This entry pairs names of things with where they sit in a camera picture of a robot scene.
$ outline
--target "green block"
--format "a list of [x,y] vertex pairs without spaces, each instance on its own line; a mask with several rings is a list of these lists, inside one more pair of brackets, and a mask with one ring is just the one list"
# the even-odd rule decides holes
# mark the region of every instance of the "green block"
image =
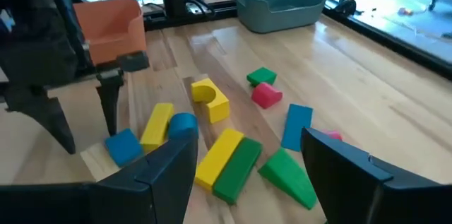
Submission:
[[311,181],[284,149],[273,154],[259,174],[309,210],[316,205],[317,195]]
[[266,82],[269,85],[273,85],[276,80],[276,73],[267,68],[260,68],[253,73],[248,74],[246,76],[248,82],[251,83],[251,86],[256,87],[258,84]]
[[213,194],[228,204],[235,204],[261,151],[261,143],[243,138],[215,181]]

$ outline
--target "teal plastic basket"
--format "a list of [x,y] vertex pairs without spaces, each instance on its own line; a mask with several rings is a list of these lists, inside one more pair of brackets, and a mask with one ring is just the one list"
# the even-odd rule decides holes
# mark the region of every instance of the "teal plastic basket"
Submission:
[[326,0],[237,0],[237,15],[250,31],[269,33],[315,23]]

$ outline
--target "blue block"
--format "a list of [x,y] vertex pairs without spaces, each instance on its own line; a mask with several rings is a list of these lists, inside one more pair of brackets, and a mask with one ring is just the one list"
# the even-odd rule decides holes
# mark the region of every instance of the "blue block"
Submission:
[[294,151],[302,150],[302,129],[311,127],[312,112],[310,107],[290,104],[282,135],[282,147]]
[[140,142],[130,129],[107,138],[105,146],[118,167],[123,167],[143,154]]
[[169,121],[168,139],[198,139],[198,120],[189,113],[173,115]]

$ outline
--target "toy block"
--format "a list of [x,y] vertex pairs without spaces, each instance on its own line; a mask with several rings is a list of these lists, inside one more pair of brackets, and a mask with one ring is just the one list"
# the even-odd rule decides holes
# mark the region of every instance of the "toy block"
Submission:
[[228,204],[235,204],[261,152],[261,143],[243,138],[213,185],[213,194]]
[[206,102],[210,123],[229,117],[229,100],[209,79],[191,84],[191,94],[194,102]]
[[140,144],[144,151],[149,153],[163,144],[168,123],[174,114],[172,103],[158,103],[154,106],[148,124],[141,136]]
[[251,99],[264,109],[271,107],[282,98],[283,93],[265,82],[255,87],[251,95]]
[[175,114],[169,121],[168,139],[198,139],[198,120],[189,113]]
[[290,104],[285,120],[281,146],[294,151],[302,150],[302,129],[311,127],[312,108]]
[[130,129],[125,129],[107,138],[105,140],[105,146],[118,167],[123,167],[131,163],[143,154],[143,149],[138,139]]
[[316,205],[317,195],[311,181],[284,149],[276,151],[258,172],[309,210]]
[[342,141],[342,136],[340,135],[339,131],[325,131],[324,133],[329,135],[333,139],[338,139]]
[[255,72],[249,73],[246,76],[248,82],[250,82],[251,86],[256,87],[260,83],[268,83],[269,85],[273,85],[276,80],[276,73],[267,68],[260,68]]
[[196,168],[195,182],[208,191],[212,191],[213,184],[243,136],[243,133],[234,129],[225,129]]

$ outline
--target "blue rectangular block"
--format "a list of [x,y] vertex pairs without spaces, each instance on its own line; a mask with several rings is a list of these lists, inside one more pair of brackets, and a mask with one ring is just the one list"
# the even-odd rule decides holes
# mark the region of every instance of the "blue rectangular block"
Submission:
[[140,142],[130,129],[107,138],[105,146],[118,167],[123,167],[143,154]]
[[302,150],[302,129],[311,127],[312,112],[310,107],[290,104],[282,135],[282,147],[294,151]]

